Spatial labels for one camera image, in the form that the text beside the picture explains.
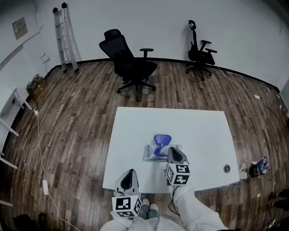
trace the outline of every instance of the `chair backrest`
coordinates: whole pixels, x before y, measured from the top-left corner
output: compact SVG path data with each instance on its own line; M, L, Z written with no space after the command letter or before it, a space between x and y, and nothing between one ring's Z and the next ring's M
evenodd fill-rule
M121 32L118 29L112 29L104 33L105 40L111 39L119 35L121 35Z
M123 35L112 36L110 39L102 41L99 47L112 59L116 74L120 74L132 66L135 58Z
M197 34L195 32L196 24L193 20L189 20L189 27L193 31L193 37L194 37L194 44L191 46L191 50L197 51L198 50L198 44L197 44Z

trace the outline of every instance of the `wooden floor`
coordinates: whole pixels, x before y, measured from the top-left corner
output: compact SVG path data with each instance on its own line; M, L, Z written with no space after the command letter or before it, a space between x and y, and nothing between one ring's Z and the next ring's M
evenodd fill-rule
M289 132L277 92L260 82L226 73L260 95L274 114L218 70L212 69L210 79L202 82L197 72L185 74L184 64L157 63L149 81L157 90L144 88L140 103L135 101L134 88L116 93L122 80L114 74L112 62L81 64L76 74L71 67L66 74L61 69L52 72L37 101L46 178L61 216L81 231L97 231L111 219L112 191L103 189L102 184L118 106L216 110L226 114L238 164L249 166L251 161L268 156L271 172L228 187L196 192L196 197L217 211L229 228L262 230L269 217L269 211L263 211L268 195L289 187ZM1 205L3 221L14 229L12 217L28 214L37 220L44 212L48 230L75 230L58 218L51 199L43 195L37 117L25 111L15 130L20 137L10 136L5 158L19 168L0 163L0 199L14 204L14 208ZM149 198L159 205L161 213L169 213L169 195ZM272 214L277 220L289 215L277 209Z

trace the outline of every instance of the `ladder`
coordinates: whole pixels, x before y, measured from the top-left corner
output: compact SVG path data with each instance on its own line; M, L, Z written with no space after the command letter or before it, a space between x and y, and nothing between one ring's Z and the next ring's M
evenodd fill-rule
M68 30L71 29L71 25L69 24L69 27L67 26L66 18L68 14L67 4L64 2L61 4L62 9L58 10L56 7L53 9L54 14L54 22L55 22L55 31L56 31L56 42L58 46L58 52L61 60L61 66L62 70L65 73L67 71L66 63L71 63L73 66L73 69L75 72L78 71L78 66L75 61L72 49L71 49L71 43L69 39L69 33ZM61 28L60 26L64 26L64 34L61 34ZM63 42L66 42L67 47L63 47ZM64 51L68 51L70 60L65 60Z

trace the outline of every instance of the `person's leg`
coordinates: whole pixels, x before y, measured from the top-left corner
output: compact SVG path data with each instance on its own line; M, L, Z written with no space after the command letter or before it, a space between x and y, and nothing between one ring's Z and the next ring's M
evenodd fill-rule
M287 198L289 197L289 189L282 190L277 194L278 197Z
M148 219L155 217L158 217L158 206L153 203L149 207Z
M148 219L148 212L149 212L149 200L143 199L143 204L140 207L140 212L138 217L141 217L143 219Z

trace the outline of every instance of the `office chair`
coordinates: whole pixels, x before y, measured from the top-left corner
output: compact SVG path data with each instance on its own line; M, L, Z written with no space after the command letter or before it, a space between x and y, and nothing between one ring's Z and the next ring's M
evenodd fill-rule
M121 32L118 29L112 29L104 33L105 40L111 39L118 35L121 35Z
M112 59L114 63L114 73L129 79L129 83L119 88L117 93L121 93L122 89L135 85L136 101L140 102L139 85L150 87L153 91L156 90L155 86L143 82L144 79L148 79L158 66L156 63L146 60L148 51L153 51L153 49L140 49L140 51L144 52L144 60L136 61L128 48L125 37L119 30L113 29L106 31L104 35L107 39L102 41L99 47Z
M213 56L211 53L217 53L217 51L214 51L212 49L206 48L207 52L203 51L205 45L207 43L211 44L211 42L206 40L201 40L202 47L200 50L198 50L198 44L197 44L197 35L195 32L196 24L194 21L189 20L189 27L193 31L194 36L194 44L191 42L191 49L188 51L189 59L194 62L194 64L191 65L189 69L186 70L186 74L189 73L189 70L199 70L201 75L201 80L204 81L203 71L209 72L209 76L212 75L212 72L210 72L208 69L204 68L205 64L215 65L215 61L213 59Z

